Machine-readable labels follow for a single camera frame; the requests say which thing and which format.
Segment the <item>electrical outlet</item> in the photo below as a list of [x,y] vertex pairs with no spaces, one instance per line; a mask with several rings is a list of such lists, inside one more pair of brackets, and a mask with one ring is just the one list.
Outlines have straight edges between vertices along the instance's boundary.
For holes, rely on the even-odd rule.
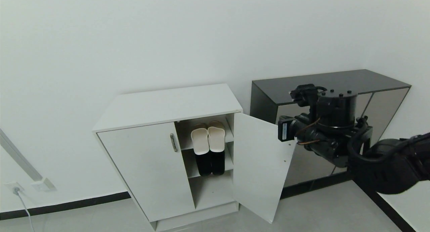
[[55,186],[46,177],[40,181],[31,183],[31,186],[33,186],[37,192],[48,192],[55,190]]
[[16,182],[4,183],[3,185],[5,185],[11,192],[13,192],[14,187],[19,188],[20,191],[24,191],[23,187],[19,183],[16,183]]

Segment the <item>open cabinet door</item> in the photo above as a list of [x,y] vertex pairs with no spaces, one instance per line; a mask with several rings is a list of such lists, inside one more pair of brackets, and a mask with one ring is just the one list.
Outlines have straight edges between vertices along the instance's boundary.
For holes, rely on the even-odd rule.
[[275,217],[294,147],[294,140],[278,140],[277,125],[234,114],[233,196],[269,223]]

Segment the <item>orange wire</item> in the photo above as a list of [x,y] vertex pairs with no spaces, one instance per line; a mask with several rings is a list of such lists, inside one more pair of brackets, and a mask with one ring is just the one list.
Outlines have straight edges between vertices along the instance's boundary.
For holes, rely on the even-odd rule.
[[297,144],[298,145],[307,145],[307,144],[317,143],[319,141],[320,140],[311,140],[311,141],[308,141],[308,142],[297,142]]
[[301,128],[301,129],[299,129],[299,130],[296,132],[295,136],[297,136],[297,134],[299,134],[300,132],[302,132],[302,131],[306,130],[307,128],[309,128],[309,127],[313,126],[314,124],[316,124],[316,123],[319,121],[319,119],[321,119],[321,117],[320,117],[320,118],[318,118],[315,122],[311,123],[310,125],[307,125],[307,126],[305,126],[305,127]]

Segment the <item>black baseboard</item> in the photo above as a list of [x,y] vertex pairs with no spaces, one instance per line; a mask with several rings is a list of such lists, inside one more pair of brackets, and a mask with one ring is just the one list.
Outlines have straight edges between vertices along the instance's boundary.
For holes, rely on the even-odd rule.
[[[53,212],[60,212],[70,209],[76,209],[86,206],[93,206],[97,204],[102,203],[109,203],[113,201],[123,200],[131,198],[128,192],[120,192],[112,195],[107,195],[103,197],[97,197],[97,198],[89,198],[69,203],[61,203],[57,205],[51,205],[51,206],[42,206],[42,207],[35,207],[28,210],[28,212],[31,215],[39,215],[39,214],[49,214]],[[17,211],[11,211],[11,212],[3,212],[0,213],[0,220],[8,220],[8,219],[14,219],[14,218],[20,218],[20,217],[26,217],[27,213],[25,210],[17,210]]]
[[333,186],[338,183],[343,183],[349,180],[352,180],[352,177],[346,172],[342,172],[332,175],[330,177],[323,177],[316,180],[299,183],[293,186],[288,186],[282,189],[281,199]]
[[357,179],[353,180],[367,196],[396,224],[402,232],[416,232],[377,192]]

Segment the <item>black cabinet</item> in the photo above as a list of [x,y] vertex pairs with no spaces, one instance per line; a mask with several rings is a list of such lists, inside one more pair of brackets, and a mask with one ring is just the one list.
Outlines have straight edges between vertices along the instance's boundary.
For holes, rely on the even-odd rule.
[[[250,115],[275,124],[280,115],[308,113],[309,107],[299,107],[289,95],[289,91],[303,84],[357,92],[356,117],[369,117],[369,125],[373,126],[372,143],[379,140],[411,87],[365,69],[254,80]],[[284,186],[323,179],[331,174],[333,168],[334,165],[313,152],[296,146]],[[343,171],[345,169],[335,169],[335,173]]]

